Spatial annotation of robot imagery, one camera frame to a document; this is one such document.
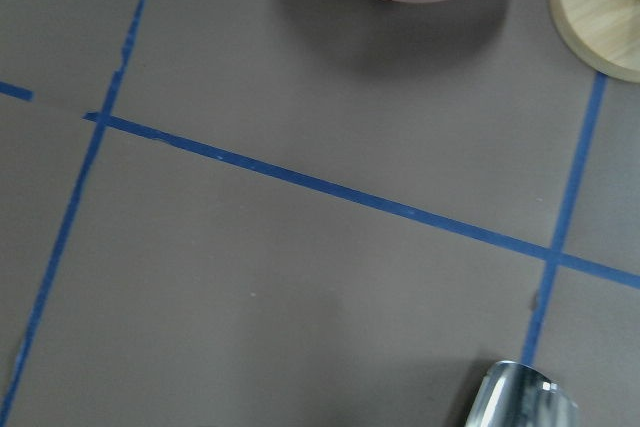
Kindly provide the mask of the wooden round stand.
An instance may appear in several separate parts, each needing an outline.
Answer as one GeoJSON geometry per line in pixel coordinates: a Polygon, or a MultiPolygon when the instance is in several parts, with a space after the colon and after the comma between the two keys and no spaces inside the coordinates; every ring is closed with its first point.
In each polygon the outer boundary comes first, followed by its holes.
{"type": "Polygon", "coordinates": [[[576,57],[609,77],[639,81],[639,0],[549,0],[549,6],[576,57]]]}

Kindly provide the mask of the steel ice scoop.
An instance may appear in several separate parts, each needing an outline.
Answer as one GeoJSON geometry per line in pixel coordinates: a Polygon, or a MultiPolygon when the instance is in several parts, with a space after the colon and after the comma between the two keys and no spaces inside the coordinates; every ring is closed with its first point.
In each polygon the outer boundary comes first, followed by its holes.
{"type": "Polygon", "coordinates": [[[527,365],[502,360],[486,372],[466,427],[576,427],[579,409],[552,379],[527,365]]]}

